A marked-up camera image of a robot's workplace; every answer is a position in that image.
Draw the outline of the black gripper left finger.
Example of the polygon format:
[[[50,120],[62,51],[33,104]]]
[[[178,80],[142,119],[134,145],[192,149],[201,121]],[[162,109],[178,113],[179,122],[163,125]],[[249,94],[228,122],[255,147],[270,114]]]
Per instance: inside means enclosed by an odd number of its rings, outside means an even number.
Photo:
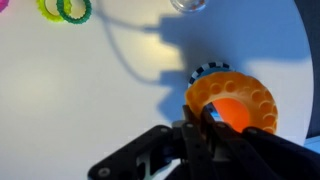
[[[188,105],[184,105],[183,109],[183,117],[187,123],[188,127],[199,127],[200,121],[191,111],[191,108]]]

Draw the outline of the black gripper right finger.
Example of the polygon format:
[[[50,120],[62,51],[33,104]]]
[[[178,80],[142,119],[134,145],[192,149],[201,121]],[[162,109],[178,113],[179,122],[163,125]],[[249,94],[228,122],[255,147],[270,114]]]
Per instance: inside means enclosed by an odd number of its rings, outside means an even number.
[[[214,106],[205,106],[200,114],[200,127],[202,129],[215,124],[220,118],[218,111]]]

